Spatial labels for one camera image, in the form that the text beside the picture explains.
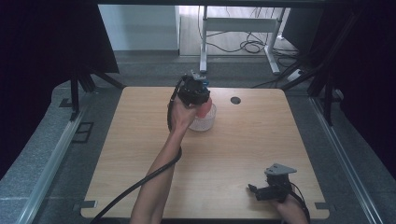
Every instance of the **wall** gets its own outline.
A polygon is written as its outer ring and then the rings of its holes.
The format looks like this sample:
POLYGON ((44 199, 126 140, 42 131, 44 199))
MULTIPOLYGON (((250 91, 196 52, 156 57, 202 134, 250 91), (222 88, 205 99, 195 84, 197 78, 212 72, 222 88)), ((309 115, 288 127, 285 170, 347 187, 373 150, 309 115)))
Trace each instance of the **wall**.
POLYGON ((99 6, 113 50, 175 50, 178 6, 99 6))

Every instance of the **orange object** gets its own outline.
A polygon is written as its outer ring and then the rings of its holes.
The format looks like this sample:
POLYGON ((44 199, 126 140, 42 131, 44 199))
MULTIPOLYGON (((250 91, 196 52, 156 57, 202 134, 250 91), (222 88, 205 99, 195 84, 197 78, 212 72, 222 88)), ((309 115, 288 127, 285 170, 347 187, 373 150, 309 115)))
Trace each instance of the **orange object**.
POLYGON ((200 119, 204 119, 211 107, 212 107, 212 98, 209 97, 207 102, 203 103, 201 107, 198 109, 196 116, 200 119))

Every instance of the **gray carpet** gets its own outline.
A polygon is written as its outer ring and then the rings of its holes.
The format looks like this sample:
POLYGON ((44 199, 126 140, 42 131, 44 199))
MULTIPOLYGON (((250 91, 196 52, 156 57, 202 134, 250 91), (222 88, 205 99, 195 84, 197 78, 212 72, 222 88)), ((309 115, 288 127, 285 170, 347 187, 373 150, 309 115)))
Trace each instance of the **gray carpet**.
MULTIPOLYGON (((206 74, 212 87, 230 87, 230 88, 250 88, 260 83, 273 80, 268 64, 262 63, 235 63, 222 61, 219 63, 209 63, 206 74)), ((111 74, 127 86, 175 86, 177 80, 189 72, 191 69, 198 71, 197 62, 168 62, 159 60, 156 63, 119 63, 120 74, 111 74)), ((89 220, 79 214, 79 206, 84 200, 85 193, 91 181, 92 173, 100 155, 101 148, 106 139, 106 133, 111 123, 114 111, 117 107, 121 90, 112 87, 102 79, 94 77, 98 86, 92 97, 90 110, 84 116, 82 122, 92 125, 92 133, 86 143, 72 143, 66 152, 63 163, 55 176, 44 202, 41 204, 34 223, 89 223, 89 220)), ((286 83, 285 80, 279 82, 279 85, 286 83)), ((312 223, 369 223, 366 215, 361 209, 360 203, 350 187, 344 170, 334 154, 334 150, 327 138, 323 128, 316 117, 313 106, 311 105, 305 90, 309 81, 286 92, 290 108, 296 120, 298 129, 303 138, 309 158, 314 167, 318 182, 326 199, 330 211, 330 217, 326 220, 312 223)), ((260 88, 271 87, 270 84, 260 86, 260 88)), ((59 108, 60 101, 65 97, 64 90, 68 88, 65 83, 54 91, 54 100, 49 108, 49 112, 65 111, 67 108, 59 108)), ((56 143, 56 137, 53 139, 42 139, 49 136, 48 130, 64 129, 64 122, 71 112, 62 112, 60 118, 46 116, 43 119, 44 130, 37 129, 36 135, 41 136, 38 144, 40 147, 52 148, 56 143), (47 120, 62 120, 61 123, 48 123, 47 120), (43 146, 43 142, 48 142, 48 146, 43 146)), ((334 129, 340 136, 340 141, 346 148, 348 156, 357 169, 362 182, 369 190, 373 200, 380 211, 384 223, 396 223, 393 220, 394 211, 396 211, 396 183, 395 180, 385 170, 380 160, 374 152, 362 140, 360 135, 350 126, 345 119, 338 104, 332 107, 332 119, 334 129)), ((76 134, 75 140, 85 139, 84 134, 76 134)), ((45 164, 36 162, 32 159, 30 163, 36 163, 37 166, 45 164)), ((27 175, 26 181, 29 180, 30 174, 27 175)), ((9 213, 1 212, 1 223, 13 223, 16 215, 21 211, 23 202, 29 196, 29 187, 32 183, 25 185, 24 190, 12 188, 12 180, 8 180, 8 185, 0 185, 2 196, 24 197, 21 200, 4 200, 0 201, 0 206, 5 207, 9 213)), ((126 219, 119 219, 120 223, 127 223, 126 219)), ((165 220, 164 223, 265 223, 260 220, 165 220)))

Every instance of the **thick black cable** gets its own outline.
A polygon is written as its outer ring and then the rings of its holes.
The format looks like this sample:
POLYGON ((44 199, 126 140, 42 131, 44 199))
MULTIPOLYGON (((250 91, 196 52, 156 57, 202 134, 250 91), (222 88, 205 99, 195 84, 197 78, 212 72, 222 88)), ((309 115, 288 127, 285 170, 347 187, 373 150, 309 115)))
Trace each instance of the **thick black cable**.
MULTIPOLYGON (((177 85, 175 87, 175 90, 174 90, 174 92, 173 92, 173 94, 171 96, 171 99, 169 101, 168 112, 167 112, 167 124, 168 124, 169 131, 172 130, 172 109, 173 109, 173 103, 175 101, 175 98, 177 96, 178 88, 179 88, 180 83, 183 80, 183 78, 181 78, 180 81, 177 83, 177 85)), ((125 190, 122 194, 120 194, 117 198, 115 198, 111 203, 109 203, 101 212, 99 212, 99 214, 96 215, 96 217, 90 223, 91 224, 97 223, 100 220, 100 218, 105 213, 107 213, 108 210, 110 210, 114 205, 116 205, 121 199, 123 199, 125 196, 130 194, 135 189, 137 189, 137 188, 143 186, 144 184, 146 184, 147 182, 149 182, 150 179, 154 178, 155 176, 159 175, 160 173, 162 173, 163 171, 165 171, 169 167, 173 166, 176 162, 178 162, 178 160, 180 160, 181 154, 182 154, 182 152, 181 152, 181 147, 180 147, 180 149, 179 149, 179 151, 178 151, 178 153, 177 153, 177 155, 176 155, 176 157, 174 159, 172 159, 171 161, 169 161, 168 163, 166 163, 164 166, 160 167, 159 169, 155 170, 151 174, 147 175, 146 177, 144 177, 143 179, 141 179, 140 181, 138 181, 137 183, 132 185, 127 190, 125 190)))

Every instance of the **transparent container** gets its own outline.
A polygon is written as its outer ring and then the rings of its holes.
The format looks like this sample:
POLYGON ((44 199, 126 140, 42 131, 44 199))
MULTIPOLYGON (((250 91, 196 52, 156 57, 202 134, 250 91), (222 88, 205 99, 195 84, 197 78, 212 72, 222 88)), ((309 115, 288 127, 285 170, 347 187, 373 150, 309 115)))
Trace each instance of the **transparent container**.
POLYGON ((212 104, 209 112, 207 112, 206 116, 203 119, 195 117, 195 120, 190 125, 190 129, 197 132, 204 132, 211 129, 213 123, 215 122, 216 111, 216 106, 212 104))

